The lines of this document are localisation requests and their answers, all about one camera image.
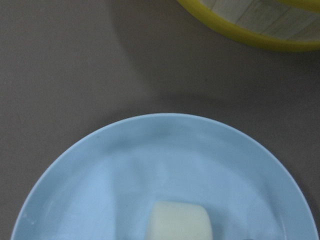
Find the white steamed bun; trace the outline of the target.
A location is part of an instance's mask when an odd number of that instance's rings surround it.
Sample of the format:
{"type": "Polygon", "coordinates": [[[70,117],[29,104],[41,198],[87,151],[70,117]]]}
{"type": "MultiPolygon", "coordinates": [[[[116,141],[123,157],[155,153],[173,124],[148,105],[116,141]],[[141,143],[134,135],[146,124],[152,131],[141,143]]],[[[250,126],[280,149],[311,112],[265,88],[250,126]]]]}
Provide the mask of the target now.
{"type": "Polygon", "coordinates": [[[146,240],[212,240],[209,215],[201,205],[158,201],[151,210],[146,240]]]}

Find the yellow rimmed bamboo steamer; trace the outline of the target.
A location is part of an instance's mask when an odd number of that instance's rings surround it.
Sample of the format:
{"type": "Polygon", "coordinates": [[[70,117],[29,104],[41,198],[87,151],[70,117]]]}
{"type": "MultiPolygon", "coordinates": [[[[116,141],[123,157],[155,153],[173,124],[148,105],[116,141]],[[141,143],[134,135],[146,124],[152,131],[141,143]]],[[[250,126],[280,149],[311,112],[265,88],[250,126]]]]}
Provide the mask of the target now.
{"type": "Polygon", "coordinates": [[[221,35],[257,48],[309,52],[320,48],[318,0],[180,0],[221,35]]]}

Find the light blue plate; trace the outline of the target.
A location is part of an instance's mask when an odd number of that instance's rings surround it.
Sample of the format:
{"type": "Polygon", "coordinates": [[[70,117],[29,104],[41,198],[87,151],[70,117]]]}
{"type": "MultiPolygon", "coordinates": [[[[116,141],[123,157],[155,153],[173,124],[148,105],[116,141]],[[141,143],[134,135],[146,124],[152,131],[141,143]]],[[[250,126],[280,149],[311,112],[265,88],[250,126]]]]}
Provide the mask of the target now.
{"type": "Polygon", "coordinates": [[[147,114],[107,125],[32,188],[13,240],[142,240],[154,203],[204,207],[216,240],[317,240],[310,207],[266,148],[208,118],[147,114]]]}

